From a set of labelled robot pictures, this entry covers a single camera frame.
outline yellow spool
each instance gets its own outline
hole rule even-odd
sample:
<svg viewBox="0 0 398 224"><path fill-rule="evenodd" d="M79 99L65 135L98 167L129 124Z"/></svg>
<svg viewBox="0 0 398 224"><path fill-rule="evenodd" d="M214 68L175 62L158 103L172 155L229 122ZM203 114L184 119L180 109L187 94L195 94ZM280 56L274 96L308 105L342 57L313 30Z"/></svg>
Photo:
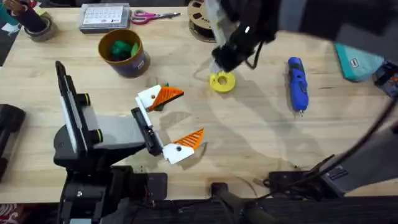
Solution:
<svg viewBox="0 0 398 224"><path fill-rule="evenodd" d="M210 75L209 83L212 89L219 93L227 93L235 87L235 76L232 73L219 72Z"/></svg>

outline scissors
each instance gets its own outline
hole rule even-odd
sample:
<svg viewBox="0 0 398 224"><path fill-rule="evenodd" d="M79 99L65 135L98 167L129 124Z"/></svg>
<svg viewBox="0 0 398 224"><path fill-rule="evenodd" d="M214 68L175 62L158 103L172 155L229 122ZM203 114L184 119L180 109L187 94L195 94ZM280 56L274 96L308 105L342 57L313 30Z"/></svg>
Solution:
<svg viewBox="0 0 398 224"><path fill-rule="evenodd" d="M132 15L131 22L137 25L144 25L154 19L173 18L179 15L181 15L181 13L179 12L155 14L138 9L134 11L134 15Z"/></svg>

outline wooden table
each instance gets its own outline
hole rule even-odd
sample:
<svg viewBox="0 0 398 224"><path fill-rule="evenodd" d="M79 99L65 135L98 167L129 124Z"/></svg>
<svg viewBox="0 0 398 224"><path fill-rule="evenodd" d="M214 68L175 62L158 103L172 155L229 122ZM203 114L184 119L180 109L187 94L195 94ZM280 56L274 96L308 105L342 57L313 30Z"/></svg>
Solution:
<svg viewBox="0 0 398 224"><path fill-rule="evenodd" d="M267 192L253 182L273 170L308 169L330 154L347 150L370 127L388 97L371 82L343 79L329 42L280 32L263 47L255 70L234 71L236 88L219 95L210 89L208 66L214 44L196 40L188 30L186 7L154 7L152 12L181 12L171 20L132 26L152 59L139 78L126 79L99 56L103 34L77 29L78 9L49 9L57 36L45 43L20 32L0 70L0 102L27 112L3 182L0 203L57 202L65 170L53 164L53 137L64 124L54 62L65 64L79 92L91 96L98 114L130 115L138 92L169 82L185 95L150 114L167 143L201 127L203 144L196 157L171 166L162 156L141 151L118 164L137 171L166 172L168 198L206 198L212 182L229 183L233 193L257 197ZM287 94L286 61L305 65L310 106L294 116ZM393 195L396 181L361 188L351 195Z"/></svg>

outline black bracket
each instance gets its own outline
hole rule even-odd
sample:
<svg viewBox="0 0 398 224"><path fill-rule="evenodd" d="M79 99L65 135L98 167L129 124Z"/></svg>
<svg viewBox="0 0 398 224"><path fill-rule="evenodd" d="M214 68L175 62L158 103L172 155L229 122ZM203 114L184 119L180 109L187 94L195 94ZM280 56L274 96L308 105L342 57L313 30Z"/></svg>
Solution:
<svg viewBox="0 0 398 224"><path fill-rule="evenodd" d="M25 111L11 105L0 105L0 180L8 164L5 152L9 137L20 130L24 120Z"/></svg>

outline teal box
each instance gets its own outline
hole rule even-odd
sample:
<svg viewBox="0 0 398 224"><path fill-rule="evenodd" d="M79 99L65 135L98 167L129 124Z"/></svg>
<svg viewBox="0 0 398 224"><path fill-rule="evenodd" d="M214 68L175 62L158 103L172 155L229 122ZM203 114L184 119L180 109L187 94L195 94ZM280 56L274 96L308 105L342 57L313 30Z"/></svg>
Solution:
<svg viewBox="0 0 398 224"><path fill-rule="evenodd" d="M7 9L3 7L1 3L0 3L0 20L6 21L13 26L18 24L18 21L16 21L7 13Z"/></svg>

